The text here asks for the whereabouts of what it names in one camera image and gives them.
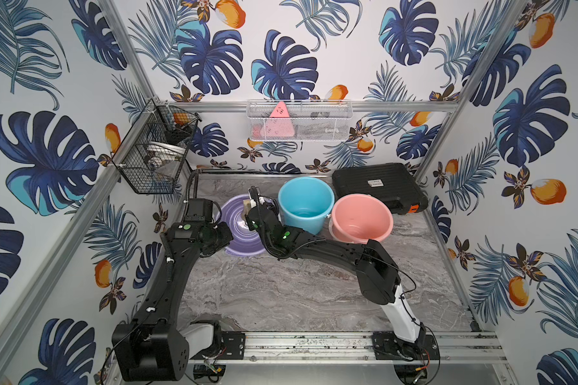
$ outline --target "case label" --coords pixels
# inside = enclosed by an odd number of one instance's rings
[[[383,187],[381,179],[372,179],[371,181],[368,181],[368,184],[370,187]]]

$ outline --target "metal mesh basket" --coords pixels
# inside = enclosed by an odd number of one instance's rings
[[[173,193],[199,121],[179,107],[156,106],[118,167],[136,193]]]
[[[289,118],[270,118],[280,100],[249,100],[247,118],[254,141],[345,141],[353,117],[345,100],[284,100]]]

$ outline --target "black suitcase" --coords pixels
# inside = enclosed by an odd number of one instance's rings
[[[331,180],[338,197],[371,195],[392,214],[421,212],[428,206],[428,198],[402,163],[337,169]]]

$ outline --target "marble surface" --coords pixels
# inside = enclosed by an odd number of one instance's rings
[[[198,196],[222,205],[256,185],[262,194],[276,197],[286,180],[202,180]],[[320,235],[330,236],[327,224]],[[470,331],[470,318],[422,213],[394,215],[393,233],[382,245],[415,280],[417,288],[407,298],[424,324],[433,331]],[[401,279],[405,289],[412,288],[408,278]],[[268,254],[239,258],[224,250],[197,262],[184,291],[179,326],[204,319],[220,320],[223,329],[247,331],[391,329],[381,307],[362,297],[352,273],[316,261],[278,261]]]

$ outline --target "purple plate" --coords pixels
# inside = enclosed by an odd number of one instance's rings
[[[244,212],[244,200],[248,194],[237,195],[223,204],[223,222],[231,229],[233,240],[225,250],[238,257],[248,257],[263,253],[266,249],[261,244],[261,239],[256,231],[248,230],[248,226],[242,219]]]

